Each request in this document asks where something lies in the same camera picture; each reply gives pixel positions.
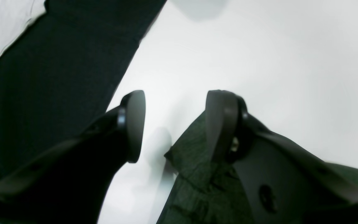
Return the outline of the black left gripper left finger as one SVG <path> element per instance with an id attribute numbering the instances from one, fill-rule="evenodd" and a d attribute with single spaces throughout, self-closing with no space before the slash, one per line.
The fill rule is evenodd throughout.
<path id="1" fill-rule="evenodd" d="M 145 127 L 145 93 L 135 90 L 97 118 L 85 131 L 84 157 L 114 164 L 138 161 Z"/>

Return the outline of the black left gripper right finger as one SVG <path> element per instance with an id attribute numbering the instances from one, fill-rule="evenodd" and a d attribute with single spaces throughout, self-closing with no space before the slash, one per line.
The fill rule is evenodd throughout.
<path id="1" fill-rule="evenodd" d="M 230 91 L 212 90 L 205 104 L 205 130 L 210 161 L 233 163 L 251 148 L 260 129 L 242 97 Z"/>

